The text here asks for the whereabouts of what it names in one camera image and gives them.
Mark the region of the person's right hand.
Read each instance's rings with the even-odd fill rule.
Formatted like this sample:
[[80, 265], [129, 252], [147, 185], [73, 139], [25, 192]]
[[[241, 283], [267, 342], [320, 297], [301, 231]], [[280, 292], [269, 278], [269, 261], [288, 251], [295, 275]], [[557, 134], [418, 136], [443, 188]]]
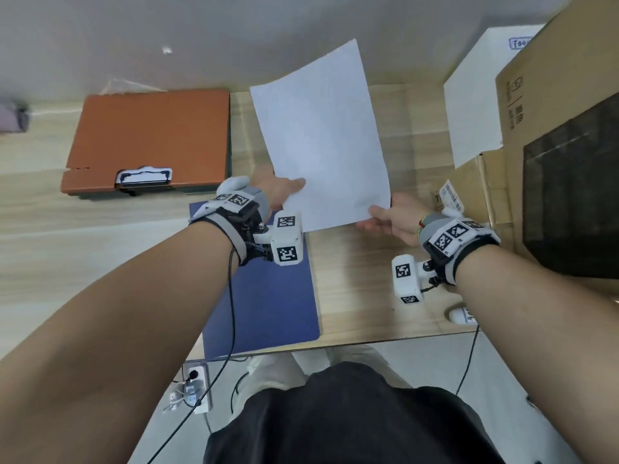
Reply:
[[418, 246], [420, 222], [433, 210], [417, 197], [404, 193], [391, 194], [391, 220], [369, 219], [359, 221], [356, 227], [375, 235], [391, 235], [401, 239], [409, 246]]

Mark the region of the white paper sheet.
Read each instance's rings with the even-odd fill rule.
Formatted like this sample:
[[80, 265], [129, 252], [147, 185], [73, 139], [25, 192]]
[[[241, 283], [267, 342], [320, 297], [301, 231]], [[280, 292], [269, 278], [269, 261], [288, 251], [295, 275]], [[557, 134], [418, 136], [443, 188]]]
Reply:
[[388, 208], [391, 189], [356, 39], [250, 94], [275, 175], [304, 178], [283, 204], [303, 231]]

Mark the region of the person's left forearm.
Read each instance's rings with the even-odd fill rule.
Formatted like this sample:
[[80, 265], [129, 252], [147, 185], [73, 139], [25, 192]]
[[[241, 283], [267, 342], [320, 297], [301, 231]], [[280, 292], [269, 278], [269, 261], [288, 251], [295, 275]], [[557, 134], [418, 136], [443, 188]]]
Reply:
[[227, 284], [200, 222], [74, 296], [0, 360], [0, 464], [127, 464]]

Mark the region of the white box shipping label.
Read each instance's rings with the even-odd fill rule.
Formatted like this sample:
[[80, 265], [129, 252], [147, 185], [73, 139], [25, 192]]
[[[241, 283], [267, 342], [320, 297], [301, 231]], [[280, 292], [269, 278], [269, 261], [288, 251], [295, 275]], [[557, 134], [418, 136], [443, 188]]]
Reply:
[[447, 179], [445, 183], [437, 191], [438, 201], [444, 210], [453, 210], [460, 214], [464, 214], [465, 206], [460, 200], [454, 186], [451, 181]]

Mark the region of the small cardboard box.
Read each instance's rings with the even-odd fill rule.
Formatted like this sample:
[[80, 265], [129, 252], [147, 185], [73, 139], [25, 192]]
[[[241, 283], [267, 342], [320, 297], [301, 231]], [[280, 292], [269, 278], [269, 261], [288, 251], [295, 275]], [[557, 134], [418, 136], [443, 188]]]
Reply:
[[443, 210], [437, 191], [449, 179], [465, 206], [464, 216], [493, 227], [512, 225], [507, 193], [504, 150], [483, 152], [438, 181], [434, 197], [437, 210]]

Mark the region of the blue desk mat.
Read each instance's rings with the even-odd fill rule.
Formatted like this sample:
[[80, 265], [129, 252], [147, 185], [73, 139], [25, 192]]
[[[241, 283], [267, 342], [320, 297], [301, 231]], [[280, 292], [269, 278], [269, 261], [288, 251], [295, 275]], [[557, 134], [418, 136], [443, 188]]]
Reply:
[[273, 262], [267, 236], [256, 246], [258, 257], [233, 275], [232, 297], [225, 288], [205, 324], [202, 342], [207, 361], [313, 342], [321, 335], [305, 236], [303, 262], [289, 266]]

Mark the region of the silver clipboard clip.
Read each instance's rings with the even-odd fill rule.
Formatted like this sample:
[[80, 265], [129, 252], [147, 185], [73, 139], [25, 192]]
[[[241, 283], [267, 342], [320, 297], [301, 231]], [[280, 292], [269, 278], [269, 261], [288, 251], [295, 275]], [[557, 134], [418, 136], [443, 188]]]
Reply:
[[155, 168], [142, 166], [137, 169], [126, 169], [117, 173], [114, 186], [118, 189], [152, 189], [168, 187], [172, 182], [171, 168]]

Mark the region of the white board sheet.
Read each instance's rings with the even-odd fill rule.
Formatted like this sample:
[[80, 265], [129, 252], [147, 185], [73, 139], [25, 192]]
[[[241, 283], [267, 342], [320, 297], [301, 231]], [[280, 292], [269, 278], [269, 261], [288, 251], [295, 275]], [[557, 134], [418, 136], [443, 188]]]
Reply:
[[455, 168], [503, 146], [496, 77], [544, 27], [488, 28], [444, 84]]

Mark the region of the orange clipboard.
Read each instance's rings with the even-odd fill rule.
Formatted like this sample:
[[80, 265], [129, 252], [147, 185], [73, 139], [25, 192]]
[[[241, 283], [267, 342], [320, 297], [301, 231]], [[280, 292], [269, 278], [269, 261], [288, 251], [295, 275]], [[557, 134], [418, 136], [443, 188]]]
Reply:
[[[83, 103], [60, 190], [96, 198], [212, 192], [231, 176], [231, 105], [224, 89], [91, 95]], [[168, 187], [117, 189], [117, 173], [171, 168]]]

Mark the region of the clear plastic sleeve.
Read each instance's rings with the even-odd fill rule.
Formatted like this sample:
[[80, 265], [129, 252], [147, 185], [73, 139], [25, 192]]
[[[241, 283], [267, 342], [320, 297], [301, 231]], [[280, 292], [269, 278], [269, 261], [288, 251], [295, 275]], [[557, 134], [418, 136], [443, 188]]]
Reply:
[[146, 94], [166, 92], [161, 88], [145, 85], [142, 83], [127, 80], [125, 78], [112, 77], [106, 85], [103, 87], [99, 95], [111, 95], [111, 94]]

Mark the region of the person's beige trousers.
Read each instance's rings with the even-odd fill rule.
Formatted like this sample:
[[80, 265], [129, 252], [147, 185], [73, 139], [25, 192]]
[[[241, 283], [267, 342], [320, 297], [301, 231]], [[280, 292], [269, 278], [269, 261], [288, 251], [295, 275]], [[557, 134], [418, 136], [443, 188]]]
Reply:
[[[393, 387], [412, 386], [389, 365], [387, 360], [368, 344], [335, 346], [325, 349], [330, 366], [343, 362], [356, 362], [371, 367]], [[246, 402], [262, 390], [289, 390], [305, 385], [308, 376], [291, 352], [271, 353], [255, 357], [247, 368], [248, 375], [241, 381], [236, 400], [233, 402], [230, 421], [243, 410]]]

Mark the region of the person's black shirt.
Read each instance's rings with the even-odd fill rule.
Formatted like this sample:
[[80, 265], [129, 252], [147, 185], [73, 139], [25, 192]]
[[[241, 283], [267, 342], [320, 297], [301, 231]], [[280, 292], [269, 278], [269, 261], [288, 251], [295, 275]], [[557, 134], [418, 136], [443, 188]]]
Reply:
[[344, 362], [251, 396], [204, 464], [505, 464], [478, 415], [436, 387], [399, 389]]

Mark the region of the large cardboard box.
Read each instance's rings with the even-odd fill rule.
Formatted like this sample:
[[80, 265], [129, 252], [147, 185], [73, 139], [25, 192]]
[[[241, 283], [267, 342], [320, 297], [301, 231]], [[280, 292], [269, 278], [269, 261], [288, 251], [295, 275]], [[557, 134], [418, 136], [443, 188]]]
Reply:
[[[522, 242], [524, 146], [619, 92], [619, 0], [571, 0], [496, 88], [515, 251], [537, 262]], [[619, 280], [566, 276], [619, 301]]]

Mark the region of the white power strip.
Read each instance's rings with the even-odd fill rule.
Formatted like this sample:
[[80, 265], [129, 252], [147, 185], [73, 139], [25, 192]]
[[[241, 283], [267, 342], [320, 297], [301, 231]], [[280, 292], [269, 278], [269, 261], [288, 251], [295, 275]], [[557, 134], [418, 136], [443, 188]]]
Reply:
[[167, 413], [186, 406], [192, 408], [194, 414], [210, 412], [212, 395], [207, 392], [210, 386], [211, 376], [206, 362], [184, 365], [180, 378], [172, 382], [162, 411]]

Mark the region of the grey purple cloth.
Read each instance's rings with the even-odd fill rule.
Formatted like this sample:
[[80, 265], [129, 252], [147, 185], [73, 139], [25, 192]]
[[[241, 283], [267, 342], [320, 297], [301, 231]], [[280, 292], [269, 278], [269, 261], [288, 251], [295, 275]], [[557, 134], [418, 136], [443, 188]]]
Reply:
[[25, 133], [30, 125], [30, 107], [26, 102], [0, 98], [0, 135]]

